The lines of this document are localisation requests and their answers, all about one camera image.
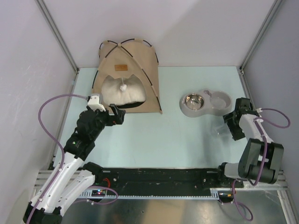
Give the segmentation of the stainless steel bowl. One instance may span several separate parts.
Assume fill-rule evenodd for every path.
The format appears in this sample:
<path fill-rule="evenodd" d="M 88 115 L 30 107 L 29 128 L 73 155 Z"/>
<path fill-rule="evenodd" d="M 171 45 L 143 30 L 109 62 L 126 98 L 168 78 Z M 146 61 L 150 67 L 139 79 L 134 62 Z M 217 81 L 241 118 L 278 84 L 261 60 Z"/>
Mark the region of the stainless steel bowl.
<path fill-rule="evenodd" d="M 195 93 L 186 95 L 183 102 L 187 108 L 194 111 L 200 110 L 205 104 L 203 97 Z"/>

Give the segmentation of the clear plastic bottle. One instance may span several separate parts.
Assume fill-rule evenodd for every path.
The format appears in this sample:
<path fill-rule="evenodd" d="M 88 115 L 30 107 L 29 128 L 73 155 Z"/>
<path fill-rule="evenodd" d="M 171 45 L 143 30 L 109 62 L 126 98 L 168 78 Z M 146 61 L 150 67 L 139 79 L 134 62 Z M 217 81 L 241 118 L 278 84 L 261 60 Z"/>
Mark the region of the clear plastic bottle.
<path fill-rule="evenodd" d="M 221 124 L 215 123 L 211 128 L 211 133 L 215 137 L 223 137 L 223 136 L 230 135 L 230 130 L 226 123 L 221 123 Z"/>

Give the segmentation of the grey double pet bowl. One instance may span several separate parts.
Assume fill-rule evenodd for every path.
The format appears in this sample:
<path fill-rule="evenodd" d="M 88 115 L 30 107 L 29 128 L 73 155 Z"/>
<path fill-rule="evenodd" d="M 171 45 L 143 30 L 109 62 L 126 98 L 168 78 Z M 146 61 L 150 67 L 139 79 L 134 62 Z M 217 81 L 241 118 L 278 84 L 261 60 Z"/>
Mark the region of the grey double pet bowl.
<path fill-rule="evenodd" d="M 201 95 L 205 101 L 204 106 L 200 110 L 191 110 L 187 108 L 183 102 L 185 96 L 192 93 Z M 203 115 L 223 116 L 231 112 L 232 99 L 227 93 L 223 91 L 203 89 L 198 92 L 192 93 L 183 95 L 179 102 L 181 112 L 187 117 L 196 118 Z"/>

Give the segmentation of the white pompom toy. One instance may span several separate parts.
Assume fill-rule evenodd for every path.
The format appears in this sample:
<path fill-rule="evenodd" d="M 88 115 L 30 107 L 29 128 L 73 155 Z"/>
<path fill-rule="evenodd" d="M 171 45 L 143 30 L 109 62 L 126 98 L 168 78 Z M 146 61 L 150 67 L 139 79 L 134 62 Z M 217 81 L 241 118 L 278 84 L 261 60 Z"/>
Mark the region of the white pompom toy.
<path fill-rule="evenodd" d="M 122 85 L 120 86 L 120 90 L 121 90 L 122 92 L 125 92 L 125 91 L 127 90 L 127 85 L 126 85 L 126 84 L 122 84 Z"/>

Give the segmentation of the aluminium frame post left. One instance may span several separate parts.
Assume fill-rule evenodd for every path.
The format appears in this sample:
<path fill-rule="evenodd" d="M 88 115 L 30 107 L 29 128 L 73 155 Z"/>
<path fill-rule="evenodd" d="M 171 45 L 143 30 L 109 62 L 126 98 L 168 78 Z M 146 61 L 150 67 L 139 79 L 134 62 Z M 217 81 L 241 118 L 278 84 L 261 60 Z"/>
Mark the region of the aluminium frame post left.
<path fill-rule="evenodd" d="M 66 56 L 68 63 L 72 67 L 75 74 L 78 74 L 79 67 L 77 66 L 73 56 L 71 55 L 71 52 L 70 52 L 63 36 L 61 35 L 61 32 L 59 31 L 59 28 L 58 28 L 57 24 L 55 23 L 45 1 L 35 0 L 35 3 L 37 4 L 40 12 L 42 13 L 45 21 L 47 22 L 47 24 L 48 24 L 52 34 L 54 35 L 59 47 L 61 48 L 63 54 Z"/>

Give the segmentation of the cream fluffy cushion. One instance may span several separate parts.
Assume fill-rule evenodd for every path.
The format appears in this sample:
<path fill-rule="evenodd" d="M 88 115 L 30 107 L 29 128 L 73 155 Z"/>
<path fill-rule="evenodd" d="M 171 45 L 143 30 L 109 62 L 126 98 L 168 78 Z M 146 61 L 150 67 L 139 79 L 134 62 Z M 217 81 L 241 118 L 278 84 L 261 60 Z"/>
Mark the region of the cream fluffy cushion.
<path fill-rule="evenodd" d="M 120 86 L 127 85 L 127 90 L 122 92 Z M 146 101 L 146 91 L 140 79 L 134 74 L 129 78 L 114 79 L 108 76 L 101 89 L 103 101 L 109 104 L 126 105 L 132 103 L 143 103 Z"/>

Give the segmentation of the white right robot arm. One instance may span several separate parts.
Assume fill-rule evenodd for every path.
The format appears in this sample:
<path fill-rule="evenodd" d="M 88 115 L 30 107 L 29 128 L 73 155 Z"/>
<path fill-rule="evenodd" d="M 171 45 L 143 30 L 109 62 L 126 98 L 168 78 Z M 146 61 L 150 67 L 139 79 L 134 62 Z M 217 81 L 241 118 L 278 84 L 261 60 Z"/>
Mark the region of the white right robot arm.
<path fill-rule="evenodd" d="M 248 98 L 237 98 L 235 109 L 223 116 L 233 140 L 246 138 L 247 144 L 238 163 L 222 163 L 216 175 L 217 184 L 227 187 L 233 179 L 274 184 L 277 181 L 284 147 L 275 143 L 266 133 L 260 116 L 263 109 L 255 110 Z"/>

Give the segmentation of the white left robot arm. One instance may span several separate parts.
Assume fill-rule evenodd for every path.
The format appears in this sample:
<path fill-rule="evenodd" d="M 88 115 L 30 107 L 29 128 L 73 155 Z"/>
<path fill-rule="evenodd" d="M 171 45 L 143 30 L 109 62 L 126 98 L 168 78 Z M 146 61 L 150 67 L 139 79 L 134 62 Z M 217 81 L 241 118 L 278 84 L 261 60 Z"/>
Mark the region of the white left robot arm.
<path fill-rule="evenodd" d="M 106 126 L 121 125 L 126 111 L 111 104 L 113 114 L 101 106 L 87 107 L 63 148 L 61 162 L 30 200 L 23 221 L 27 224 L 59 224 L 68 208 L 90 186 L 103 183 L 103 168 L 85 163 L 95 141 Z"/>

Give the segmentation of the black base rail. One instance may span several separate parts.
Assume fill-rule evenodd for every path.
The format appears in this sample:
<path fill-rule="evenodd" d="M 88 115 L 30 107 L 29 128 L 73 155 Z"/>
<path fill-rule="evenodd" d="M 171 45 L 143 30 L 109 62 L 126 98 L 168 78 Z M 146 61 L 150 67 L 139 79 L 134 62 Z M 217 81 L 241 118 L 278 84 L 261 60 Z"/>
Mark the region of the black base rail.
<path fill-rule="evenodd" d="M 216 168 L 92 168 L 92 185 L 109 187 L 120 197 L 204 197 L 211 196 L 212 188 L 230 189 L 233 179 Z"/>

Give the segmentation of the aluminium frame post right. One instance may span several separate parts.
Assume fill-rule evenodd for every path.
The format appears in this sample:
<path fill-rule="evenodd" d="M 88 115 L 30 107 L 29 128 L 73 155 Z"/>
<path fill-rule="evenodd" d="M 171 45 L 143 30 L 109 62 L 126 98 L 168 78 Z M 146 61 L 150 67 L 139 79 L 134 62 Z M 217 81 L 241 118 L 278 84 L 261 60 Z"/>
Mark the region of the aluminium frame post right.
<path fill-rule="evenodd" d="M 249 50 L 247 51 L 244 59 L 242 60 L 241 65 L 239 66 L 240 72 L 243 73 L 246 65 L 248 64 L 249 60 L 253 56 L 255 50 L 257 49 L 258 45 L 260 44 L 262 38 L 266 34 L 270 24 L 274 20 L 276 14 L 280 10 L 281 6 L 283 5 L 285 1 L 284 0 L 275 0 L 270 7 L 270 10 L 268 11 L 264 21 L 262 22 L 261 27 L 259 28 L 257 35 L 255 36 L 251 46 L 249 47 Z"/>

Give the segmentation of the aluminium frame post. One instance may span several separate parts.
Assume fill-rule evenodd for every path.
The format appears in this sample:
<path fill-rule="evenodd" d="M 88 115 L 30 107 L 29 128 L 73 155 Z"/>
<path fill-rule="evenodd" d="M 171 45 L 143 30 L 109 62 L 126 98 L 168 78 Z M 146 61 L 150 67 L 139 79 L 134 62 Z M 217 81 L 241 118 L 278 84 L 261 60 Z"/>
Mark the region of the aluminium frame post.
<path fill-rule="evenodd" d="M 266 34 L 270 24 L 274 20 L 276 14 L 280 10 L 281 6 L 283 5 L 285 1 L 284 0 L 275 0 L 270 7 L 270 10 L 268 11 L 264 21 L 262 22 L 261 27 L 259 28 L 257 35 L 255 36 L 251 46 L 249 47 L 249 50 L 247 51 L 244 59 L 242 60 L 241 65 L 239 66 L 240 72 L 243 73 L 246 65 L 248 64 L 249 60 L 253 56 L 255 50 L 257 49 L 258 45 L 260 44 L 262 38 Z"/>
<path fill-rule="evenodd" d="M 77 66 L 73 56 L 71 55 L 71 52 L 70 52 L 63 36 L 61 35 L 61 32 L 59 31 L 59 28 L 58 28 L 57 24 L 55 23 L 45 1 L 35 0 L 35 3 L 37 4 L 40 12 L 42 13 L 45 21 L 47 22 L 47 24 L 48 24 L 52 34 L 54 35 L 59 47 L 61 48 L 63 54 L 66 56 L 68 63 L 72 67 L 75 74 L 78 74 L 79 67 Z"/>

